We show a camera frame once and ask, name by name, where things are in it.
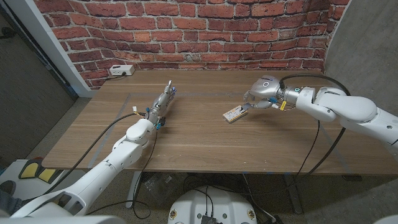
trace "electrical outlet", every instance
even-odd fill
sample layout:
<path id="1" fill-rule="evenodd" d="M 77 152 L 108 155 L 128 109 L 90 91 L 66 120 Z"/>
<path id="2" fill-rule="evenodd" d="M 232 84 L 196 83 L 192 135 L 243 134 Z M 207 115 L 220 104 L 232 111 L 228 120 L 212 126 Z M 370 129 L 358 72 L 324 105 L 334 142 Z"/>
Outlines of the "electrical outlet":
<path id="1" fill-rule="evenodd" d="M 132 65 L 112 65 L 109 71 L 112 75 L 122 75 L 123 72 L 126 72 L 126 75 L 132 75 L 135 69 Z"/>

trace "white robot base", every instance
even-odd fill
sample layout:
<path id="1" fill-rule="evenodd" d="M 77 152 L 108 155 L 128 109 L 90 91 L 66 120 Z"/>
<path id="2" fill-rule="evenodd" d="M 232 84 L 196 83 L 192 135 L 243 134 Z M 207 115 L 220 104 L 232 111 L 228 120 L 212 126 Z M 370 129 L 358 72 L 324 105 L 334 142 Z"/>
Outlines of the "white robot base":
<path id="1" fill-rule="evenodd" d="M 210 186 L 202 186 L 197 190 L 188 191 L 174 202 L 168 224 L 257 224 L 252 205 L 241 195 Z"/>

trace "wooden table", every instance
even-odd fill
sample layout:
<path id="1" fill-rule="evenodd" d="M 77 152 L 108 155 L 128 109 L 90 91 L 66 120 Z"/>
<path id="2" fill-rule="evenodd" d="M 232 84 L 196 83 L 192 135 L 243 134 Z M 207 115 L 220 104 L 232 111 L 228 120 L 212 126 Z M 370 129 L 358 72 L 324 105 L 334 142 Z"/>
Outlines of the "wooden table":
<path id="1" fill-rule="evenodd" d="M 122 80 L 107 81 L 43 161 L 45 167 L 69 169 L 114 119 L 145 112 L 169 80 L 177 95 L 168 108 L 167 124 L 158 133 L 147 171 L 250 172 L 286 174 L 300 168 L 317 131 L 317 122 L 294 109 L 249 110 L 228 124 L 222 114 L 243 103 L 244 93 L 263 75 L 283 77 L 295 71 L 136 71 Z M 286 81 L 295 86 L 330 85 L 315 78 Z M 118 122 L 78 166 L 95 166 L 140 117 Z M 329 150 L 341 126 L 321 123 L 314 150 L 302 172 L 308 172 Z M 148 160 L 154 134 L 142 157 L 130 167 L 140 170 Z M 347 130 L 316 174 L 398 174 L 398 163 L 382 144 Z"/>

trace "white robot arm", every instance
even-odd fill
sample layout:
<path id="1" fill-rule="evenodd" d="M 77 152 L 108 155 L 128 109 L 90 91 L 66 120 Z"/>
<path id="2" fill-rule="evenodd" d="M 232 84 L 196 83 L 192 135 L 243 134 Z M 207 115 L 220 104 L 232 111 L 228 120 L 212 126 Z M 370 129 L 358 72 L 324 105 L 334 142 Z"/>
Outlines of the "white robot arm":
<path id="1" fill-rule="evenodd" d="M 262 100 L 244 108 L 269 108 L 282 99 L 315 119 L 332 122 L 337 115 L 346 129 L 365 134 L 398 147 L 398 117 L 378 108 L 361 96 L 348 96 L 334 87 L 321 87 L 317 94 L 310 87 L 284 86 L 275 77 L 264 75 L 244 95 L 244 100 Z"/>
<path id="2" fill-rule="evenodd" d="M 70 187 L 37 197 L 11 218 L 70 217 L 86 214 L 116 175 L 141 157 L 142 150 L 148 145 L 146 136 L 164 125 L 162 115 L 175 94 L 175 88 L 171 88 L 171 84 L 169 81 L 152 108 L 147 109 L 145 118 L 132 125 L 126 135 L 114 144 L 109 156 Z"/>

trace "cable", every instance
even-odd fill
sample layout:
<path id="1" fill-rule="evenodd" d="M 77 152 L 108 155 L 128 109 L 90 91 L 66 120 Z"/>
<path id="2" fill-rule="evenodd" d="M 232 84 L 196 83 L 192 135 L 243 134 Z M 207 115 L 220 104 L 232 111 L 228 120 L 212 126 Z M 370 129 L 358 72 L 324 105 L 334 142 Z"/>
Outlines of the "cable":
<path id="1" fill-rule="evenodd" d="M 343 84 L 341 84 L 339 81 L 335 80 L 334 78 L 330 78 L 330 77 L 327 77 L 324 75 L 314 75 L 314 74 L 287 75 L 279 80 L 280 89 L 284 90 L 286 88 L 284 80 L 289 79 L 289 78 L 295 78 L 295 77 L 314 77 L 314 78 L 322 78 L 322 79 L 331 81 L 331 82 L 335 83 L 336 85 L 338 85 L 346 93 L 347 96 L 351 96 L 348 89 Z"/>
<path id="2" fill-rule="evenodd" d="M 91 151 L 91 149 L 94 147 L 94 145 L 101 139 L 101 137 L 107 132 L 107 130 L 113 126 L 114 124 L 116 124 L 118 121 L 127 118 L 129 116 L 135 115 L 135 113 L 131 113 L 131 114 L 127 114 L 121 118 L 118 118 L 116 120 L 114 120 L 110 125 L 108 125 L 107 128 L 105 128 L 105 130 L 97 137 L 97 139 L 95 139 L 95 141 L 91 144 L 91 146 L 86 150 L 86 152 L 80 157 L 80 159 L 76 162 L 76 164 L 67 172 L 67 174 L 65 174 L 61 179 L 59 179 L 57 181 L 56 184 L 54 184 L 50 189 L 48 189 L 48 191 L 46 191 L 43 195 L 50 193 L 54 188 L 56 188 L 63 180 L 65 180 L 65 178 L 67 178 L 69 176 L 69 174 L 74 171 L 76 169 L 76 167 L 79 165 L 79 163 L 87 156 L 87 154 Z"/>
<path id="3" fill-rule="evenodd" d="M 242 174 L 242 175 L 243 175 L 244 181 L 246 182 L 246 185 L 247 185 L 247 187 L 248 187 L 248 190 L 249 190 L 249 193 L 250 193 L 250 197 L 251 197 L 251 200 L 253 201 L 253 204 L 255 204 L 257 208 L 259 208 L 262 212 L 264 212 L 266 215 L 268 215 L 268 216 L 272 219 L 272 222 L 275 223 L 275 222 L 276 222 L 276 218 L 273 217 L 270 213 L 268 213 L 268 212 L 265 211 L 264 209 L 262 209 L 262 208 L 256 203 L 256 201 L 254 200 L 253 195 L 252 195 L 252 193 L 251 193 L 250 186 L 249 186 L 249 182 L 248 182 L 248 180 L 246 179 L 246 176 L 245 176 L 244 174 Z"/>
<path id="4" fill-rule="evenodd" d="M 141 220 L 148 218 L 149 215 L 150 215 L 150 212 L 149 212 L 149 215 L 146 216 L 146 217 L 139 217 L 139 216 L 137 215 L 136 209 L 135 209 L 135 205 L 136 205 L 136 204 L 135 204 L 135 202 L 134 202 L 134 201 L 136 200 L 136 188 L 137 188 L 137 185 L 138 185 L 138 183 L 139 183 L 139 181 L 140 181 L 140 179 L 141 179 L 142 172 L 143 172 L 144 169 L 147 167 L 147 165 L 148 165 L 148 163 L 149 163 L 149 161 L 150 161 L 150 159 L 151 159 L 151 157 L 152 157 L 152 154 L 154 153 L 155 145 L 156 145 L 156 140 L 157 140 L 157 131 L 156 131 L 156 135 L 155 135 L 154 146 L 152 147 L 152 152 L 150 152 L 148 161 L 147 161 L 147 163 L 145 164 L 144 168 L 142 168 L 141 173 L 140 173 L 139 176 L 138 176 L 137 182 L 136 182 L 136 184 L 135 184 L 135 186 L 134 186 L 134 191 L 133 191 L 134 193 L 133 193 L 133 195 L 132 195 L 132 205 L 131 205 L 131 206 L 132 206 L 132 211 L 134 212 L 135 216 L 136 216 L 137 218 L 141 219 Z"/>
<path id="5" fill-rule="evenodd" d="M 133 200 L 126 200 L 126 201 L 122 201 L 122 202 L 116 202 L 116 203 L 112 203 L 112 204 L 109 204 L 109 205 L 105 205 L 105 206 L 102 206 L 101 208 L 97 208 L 96 210 L 87 213 L 86 215 L 91 215 L 92 213 L 98 212 L 98 211 L 100 211 L 100 210 L 102 210 L 104 208 L 108 208 L 110 206 L 119 205 L 121 203 L 126 203 L 126 202 L 133 202 Z M 136 201 L 136 202 L 140 203 L 140 204 L 143 204 L 143 205 L 145 205 L 146 207 L 149 208 L 149 215 L 148 215 L 148 217 L 149 217 L 150 216 L 150 206 L 148 204 L 144 203 L 144 202 L 139 202 L 139 201 Z"/>
<path id="6" fill-rule="evenodd" d="M 200 192 L 200 193 L 202 193 L 202 194 L 205 194 L 206 195 L 206 199 L 207 199 L 207 197 L 209 197 L 209 199 L 210 199 L 210 202 L 211 202 L 211 218 L 213 218 L 213 212 L 214 212 L 214 206 L 213 206 L 213 200 L 211 199 L 211 197 L 207 194 L 207 193 L 204 193 L 203 191 L 201 191 L 201 190 L 198 190 L 198 189 L 192 189 L 192 190 L 196 190 L 196 191 L 198 191 L 198 192 Z"/>
<path id="7" fill-rule="evenodd" d="M 121 79 L 122 77 L 126 76 L 126 72 L 123 72 L 121 76 L 116 76 L 116 77 L 112 77 L 112 78 L 105 78 L 105 80 L 114 80 L 114 79 Z"/>

